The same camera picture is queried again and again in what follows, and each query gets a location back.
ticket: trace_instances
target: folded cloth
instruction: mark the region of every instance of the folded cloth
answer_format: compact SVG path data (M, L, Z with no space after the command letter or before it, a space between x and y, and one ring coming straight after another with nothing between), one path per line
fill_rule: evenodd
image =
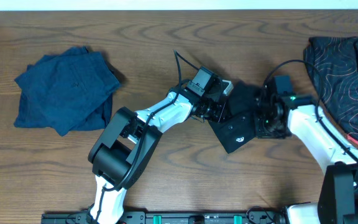
M44 55L15 79L22 89L18 128L103 129L110 122L112 93L119 82L100 52L72 47L61 55Z
M323 76L323 102L341 128L358 141L358 37L312 37L303 52ZM306 67L314 87L319 77Z

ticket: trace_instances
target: white backdrop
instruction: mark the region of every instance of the white backdrop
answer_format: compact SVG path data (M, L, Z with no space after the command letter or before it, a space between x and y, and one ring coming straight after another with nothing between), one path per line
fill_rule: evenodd
M358 0L0 0L0 11L358 9Z

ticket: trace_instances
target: dark blue fabric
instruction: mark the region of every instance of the dark blue fabric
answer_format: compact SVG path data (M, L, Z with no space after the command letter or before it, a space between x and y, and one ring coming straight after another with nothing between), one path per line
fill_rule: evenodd
M18 128L103 129L110 122L112 93L119 82L99 52L73 47L61 55L44 55L15 79L22 88Z

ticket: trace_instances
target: wooden table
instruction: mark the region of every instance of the wooden table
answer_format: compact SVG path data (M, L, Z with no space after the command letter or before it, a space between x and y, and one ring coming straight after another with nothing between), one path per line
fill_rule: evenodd
M87 161L101 134L15 128L21 89L14 78L44 54L73 45L103 51L124 76L113 111L146 108L177 84L173 49L231 80L262 84L280 62L303 58L308 38L358 35L358 11L0 12L0 223L38 223L45 211L94 202ZM183 65L183 78L195 75ZM314 93L303 65L287 65L298 93ZM317 201L323 175L296 138L254 139L226 154L208 124L167 131L129 189L128 207L246 210Z

